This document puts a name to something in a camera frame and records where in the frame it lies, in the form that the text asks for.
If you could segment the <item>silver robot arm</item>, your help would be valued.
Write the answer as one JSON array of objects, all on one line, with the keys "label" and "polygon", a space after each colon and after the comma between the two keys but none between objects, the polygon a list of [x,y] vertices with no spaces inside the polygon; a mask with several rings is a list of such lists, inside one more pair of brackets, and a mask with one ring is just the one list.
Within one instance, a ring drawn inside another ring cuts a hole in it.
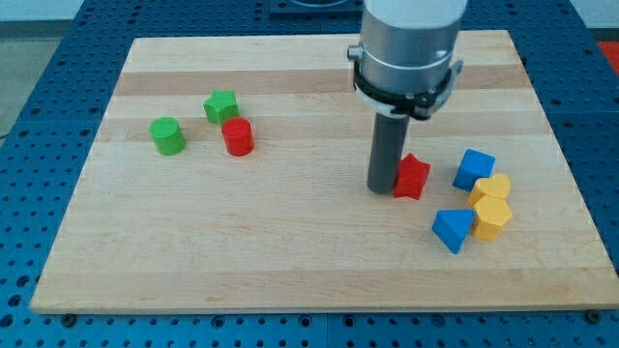
[{"label": "silver robot arm", "polygon": [[376,113],[424,121],[451,95],[466,0],[365,0],[359,43],[347,48],[358,98]]}]

